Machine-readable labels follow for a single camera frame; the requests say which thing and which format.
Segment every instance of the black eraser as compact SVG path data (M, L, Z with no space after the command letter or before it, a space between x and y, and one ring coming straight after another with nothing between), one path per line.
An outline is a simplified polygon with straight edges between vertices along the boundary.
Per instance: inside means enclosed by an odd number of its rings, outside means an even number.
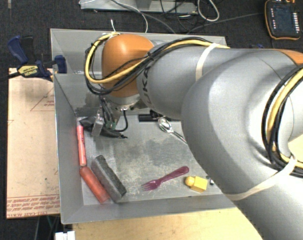
M126 194L126 188L114 171L108 166L103 155L97 156L91 162L90 167L114 202L119 201Z

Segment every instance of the pink marker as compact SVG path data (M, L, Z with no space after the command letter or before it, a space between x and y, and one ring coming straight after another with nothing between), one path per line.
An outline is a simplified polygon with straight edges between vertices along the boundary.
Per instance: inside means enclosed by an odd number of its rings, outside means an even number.
M79 165L86 166L86 149L85 149L85 139L84 139L84 127L81 125L79 121L77 121L77 139L78 139L78 157L79 157Z

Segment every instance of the metal spoon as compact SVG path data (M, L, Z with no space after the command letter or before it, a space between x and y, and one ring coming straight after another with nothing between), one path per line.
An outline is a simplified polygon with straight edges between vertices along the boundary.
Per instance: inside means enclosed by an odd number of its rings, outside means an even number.
M158 119L159 128L163 130L165 133L174 134L177 138L179 138L182 142L186 143L186 140L183 136L173 130L171 123L164 117L160 117Z

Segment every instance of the cardboard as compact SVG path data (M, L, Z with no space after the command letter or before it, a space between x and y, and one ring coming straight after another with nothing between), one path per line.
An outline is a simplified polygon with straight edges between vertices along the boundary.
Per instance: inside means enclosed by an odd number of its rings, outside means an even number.
M54 84L18 76L8 88L6 217L59 214Z

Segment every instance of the yellow cable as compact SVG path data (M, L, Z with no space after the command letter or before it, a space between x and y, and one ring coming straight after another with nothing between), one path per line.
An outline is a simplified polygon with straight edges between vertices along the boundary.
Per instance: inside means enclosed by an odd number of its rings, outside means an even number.
M281 107L281 104L283 102L283 100L286 98L287 94L291 91L291 89L295 86L295 84L301 79L303 78L303 68L301 68L286 84L286 86L282 89L282 91L280 92L279 96L277 97L276 101L274 102L271 111L270 111L270 115L268 117L268 123L267 123L267 140L269 141L270 137L271 137L271 132L272 129L274 127L274 123L275 123L275 119L277 116L277 113ZM284 154L280 153L280 157L282 160L284 160L286 163L289 162L289 158L287 156L285 156ZM296 163L296 166L303 169L303 163L298 161Z
M86 62L85 62L85 76L86 76L86 78L87 78L90 82L92 82L92 83L94 83L94 84L105 84L105 83L111 82L111 81L113 81L113 80L115 80L115 79L118 79L118 78L120 78L120 77L122 77L122 76L125 76L125 75L127 75L128 73L130 73L132 70L134 70L134 69L135 69L139 64L141 64L144 60L146 60L146 58L145 58L145 59L142 59L140 62L136 63L135 65L133 65L133 66L127 68L126 70L124 70L124 71L122 71L122 72L120 72L120 73L118 73L118 74L112 75L112 76L110 76L110 77L108 77L108 78L105 78L105 79L94 79L94 78L92 78L91 75L90 75L90 73L89 73L89 72L90 72L90 67L89 67L89 65L90 65L90 59L91 59L91 57L92 57L94 51L96 50L96 47L97 47L98 45L100 45L100 43L101 43L102 41L108 39L109 37L110 37L110 36L108 36L108 35L103 36L103 37L101 37L100 39L98 39L98 40L93 44L93 46L92 46L91 49L89 50L89 53L88 53L88 56L87 56L87 59L86 59ZM179 42L177 42L177 43L173 43L172 45L168 46L164 51L166 51L166 50L168 50L168 49L170 49L170 48L176 47L176 46L180 46L180 45L190 45L190 44L192 44L192 45L199 45L199 46L210 46L212 43L211 43L211 42L206 42L206 41L200 41L200 40L185 40L185 41L179 41ZM229 47L228 47L228 46L225 46L225 45L219 44L219 45L217 46L217 48L229 48Z

